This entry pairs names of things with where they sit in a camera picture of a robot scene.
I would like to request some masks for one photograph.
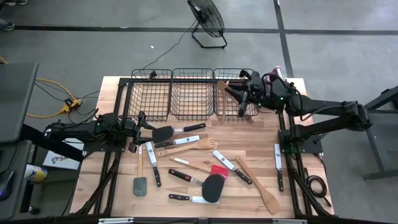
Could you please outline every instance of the black fan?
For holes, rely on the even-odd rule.
[[[188,0],[188,4],[191,7],[193,15],[197,19],[197,24],[192,31],[192,38],[198,42],[200,47],[206,49],[215,49],[215,48],[225,48],[227,42],[224,38],[224,22],[223,18],[221,18],[220,12],[218,12],[217,7],[214,5],[211,0]],[[203,46],[199,40],[195,37],[194,33],[197,31],[199,24],[203,27],[203,29],[212,37],[218,38],[222,37],[225,45],[223,46],[212,46],[206,47]]]

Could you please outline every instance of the shoe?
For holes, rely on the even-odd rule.
[[[0,29],[5,31],[12,31],[14,29],[14,24],[7,22],[4,19],[0,19]]]
[[[20,6],[23,6],[26,5],[28,2],[28,0],[6,0],[6,5],[15,6],[16,4],[18,4]]]

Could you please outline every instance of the fan stand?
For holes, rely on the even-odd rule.
[[[201,48],[204,48],[204,49],[224,49],[227,46],[228,43],[226,42],[223,34],[221,34],[221,37],[223,38],[225,45],[223,45],[223,46],[211,46],[211,47],[203,46],[203,44],[201,44],[199,42],[199,40],[195,37],[195,34],[194,34],[197,31],[198,26],[199,26],[199,22],[197,22],[195,28],[192,31],[192,38],[194,38],[195,41],[198,42],[198,44],[200,45]]]

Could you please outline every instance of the yellow extension cord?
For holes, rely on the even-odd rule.
[[[4,64],[8,64],[8,62],[7,62],[4,58],[0,57],[0,60],[1,60]],[[36,78],[36,80],[37,80],[37,81],[42,81],[42,82],[49,82],[49,83],[53,83],[53,84],[58,85],[60,88],[64,89],[64,90],[68,93],[68,95],[72,98],[72,101],[73,101],[74,103],[76,103],[75,100],[77,100],[77,99],[69,92],[68,89],[66,89],[63,85],[59,84],[58,82],[53,81],[53,80],[48,80],[48,79],[46,79],[46,78]],[[26,113],[26,115],[27,115],[27,116],[30,116],[31,118],[45,119],[45,118],[53,118],[53,117],[58,116],[58,115],[60,115],[60,114],[62,114],[62,113],[69,113],[69,112],[70,112],[69,107],[68,107],[67,105],[66,105],[66,106],[64,105],[64,107],[63,107],[58,113],[56,113],[56,114],[47,115],[47,116],[39,116],[39,115],[33,115],[33,114]]]

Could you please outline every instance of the can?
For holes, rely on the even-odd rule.
[[[47,169],[30,164],[26,165],[25,178],[30,181],[40,182],[47,176]]]

